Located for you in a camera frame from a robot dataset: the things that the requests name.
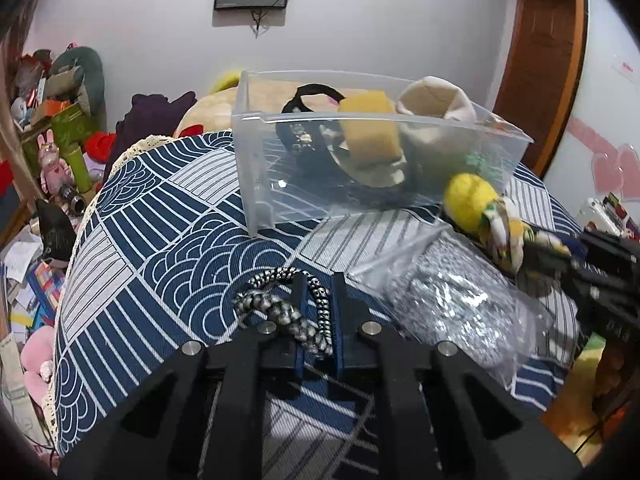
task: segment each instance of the door frame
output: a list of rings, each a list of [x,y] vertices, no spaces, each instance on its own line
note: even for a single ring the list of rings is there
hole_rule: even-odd
[[[569,70],[562,88],[562,95],[558,105],[558,111],[551,126],[551,130],[546,138],[540,156],[536,161],[533,172],[543,178],[551,165],[551,161],[556,154],[558,144],[566,128],[567,121],[574,107],[575,94],[578,91],[580,75],[582,74],[582,62],[584,60],[584,49],[587,43],[587,22],[588,10],[587,0],[575,0],[575,25],[574,25],[574,45],[571,49],[569,60]]]
[[[511,72],[513,70],[514,54],[517,52],[518,42],[520,41],[520,27],[522,24],[523,10],[524,0],[518,0],[516,3],[509,55],[504,67],[504,74],[500,83],[500,89],[498,90],[498,95],[495,99],[494,109],[500,109],[500,104],[507,95],[505,83],[510,79]],[[554,121],[549,130],[548,136],[546,136],[546,140],[542,146],[538,160],[535,162],[533,168],[531,168],[531,171],[540,178],[545,176],[546,170],[548,170],[549,165],[551,165],[551,161],[556,154],[556,149],[558,148],[558,144],[562,138],[562,133],[564,132],[569,116],[571,115],[572,107],[574,106],[575,94],[578,89],[578,83],[580,82],[580,74],[582,73],[584,47],[587,40],[587,18],[586,0],[575,0],[574,43],[569,59],[567,77],[564,85],[562,86],[562,94],[560,102],[558,103],[558,110],[556,110]]]

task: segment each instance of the pink bunny toy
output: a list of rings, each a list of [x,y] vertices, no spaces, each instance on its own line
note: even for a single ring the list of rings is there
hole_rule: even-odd
[[[47,141],[42,134],[38,136],[38,163],[42,168],[40,171],[40,187],[43,192],[47,191],[52,196],[60,192],[60,186],[73,182],[71,168],[63,158],[60,158],[60,149],[53,142],[53,131],[47,130]]]

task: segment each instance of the clear plastic storage box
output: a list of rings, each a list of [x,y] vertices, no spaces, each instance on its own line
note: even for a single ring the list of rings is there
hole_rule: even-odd
[[[296,88],[311,83],[345,96],[382,90],[396,101],[412,81],[350,72],[242,72],[232,129],[251,236],[281,222],[439,203],[457,173],[478,174],[502,192],[531,142],[517,128],[507,132],[423,116],[338,113],[335,106],[283,114]],[[481,121],[489,114],[474,107]],[[400,159],[369,167],[354,162],[342,134],[354,125],[360,141],[368,132],[372,138],[380,131],[397,132]],[[312,154],[302,155],[299,144],[292,147],[287,141],[292,132],[313,138],[305,146]],[[310,136],[300,136],[307,132]]]

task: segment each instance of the pink heart sticker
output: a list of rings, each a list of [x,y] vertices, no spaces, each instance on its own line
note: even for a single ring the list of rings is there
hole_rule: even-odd
[[[624,182],[618,161],[606,153],[595,153],[591,159],[591,173],[596,193],[615,192]]]
[[[618,163],[624,176],[622,197],[625,200],[640,198],[640,161],[633,147],[625,144],[618,149]]]

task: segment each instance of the red plush toy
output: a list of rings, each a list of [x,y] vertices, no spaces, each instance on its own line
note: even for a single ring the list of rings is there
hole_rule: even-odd
[[[115,140],[116,134],[96,132],[89,137],[84,149],[95,162],[106,164]]]
[[[202,126],[202,124],[194,124],[181,131],[179,137],[193,137],[195,135],[202,135],[203,133],[204,126]]]

